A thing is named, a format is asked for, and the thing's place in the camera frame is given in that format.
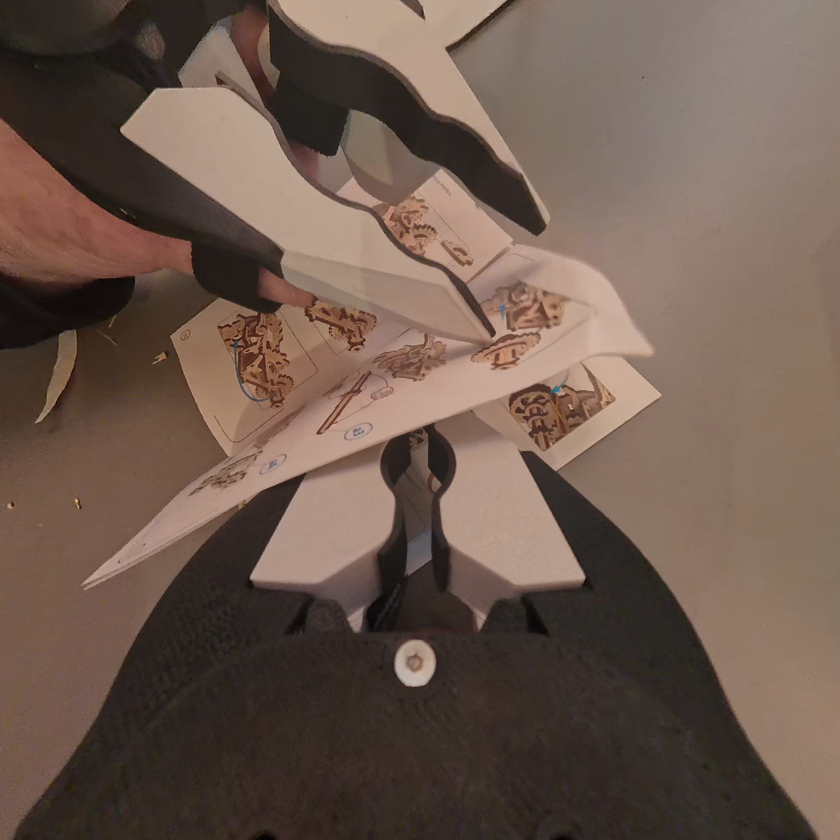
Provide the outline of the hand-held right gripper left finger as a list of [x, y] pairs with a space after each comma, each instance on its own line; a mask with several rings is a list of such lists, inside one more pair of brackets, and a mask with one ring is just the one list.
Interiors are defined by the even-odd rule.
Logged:
[[350, 622], [406, 574], [410, 538], [424, 530], [398, 483], [412, 464], [409, 434], [303, 478], [250, 575], [268, 591], [338, 603]]

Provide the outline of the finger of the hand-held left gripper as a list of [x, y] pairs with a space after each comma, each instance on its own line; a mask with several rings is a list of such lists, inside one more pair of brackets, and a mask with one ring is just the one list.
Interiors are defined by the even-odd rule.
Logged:
[[550, 214], [425, 18], [403, 2], [267, 2], [269, 54], [292, 110], [291, 129], [333, 154], [340, 116], [361, 112], [412, 157], [457, 177], [481, 202], [540, 235]]
[[277, 122], [242, 87], [157, 89], [121, 133], [268, 238], [293, 286], [439, 338], [495, 336], [450, 270], [397, 244], [371, 208], [313, 181]]

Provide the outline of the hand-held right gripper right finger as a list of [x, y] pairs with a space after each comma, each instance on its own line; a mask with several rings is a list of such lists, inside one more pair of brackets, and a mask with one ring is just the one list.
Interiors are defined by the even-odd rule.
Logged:
[[481, 627], [499, 601], [577, 590], [585, 573], [516, 445], [473, 413], [427, 427], [431, 556], [440, 591]]

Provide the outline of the white instruction booklet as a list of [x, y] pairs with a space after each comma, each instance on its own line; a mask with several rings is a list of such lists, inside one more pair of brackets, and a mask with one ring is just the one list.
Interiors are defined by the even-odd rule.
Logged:
[[371, 304], [315, 300], [259, 314], [216, 300], [171, 336], [226, 459], [178, 493], [83, 583], [91, 589], [249, 497], [496, 400], [592, 357], [654, 347], [588, 264], [511, 237], [439, 170], [397, 204], [356, 181], [338, 197], [374, 210], [411, 256], [452, 269], [488, 316], [478, 344], [410, 328]]

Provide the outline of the person's left hand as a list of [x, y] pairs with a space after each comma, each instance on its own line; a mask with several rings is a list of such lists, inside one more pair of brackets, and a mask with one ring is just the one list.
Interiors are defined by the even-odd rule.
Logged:
[[160, 270], [193, 276], [193, 246], [111, 215], [1, 122], [1, 270], [18, 286], [57, 295]]

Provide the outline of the white paper strip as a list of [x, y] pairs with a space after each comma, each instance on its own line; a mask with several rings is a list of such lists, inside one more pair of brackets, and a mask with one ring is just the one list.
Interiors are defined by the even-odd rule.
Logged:
[[56, 407], [75, 370], [77, 355], [77, 331], [64, 331], [58, 337], [56, 362], [46, 389], [44, 405], [34, 420], [35, 425], [41, 424]]

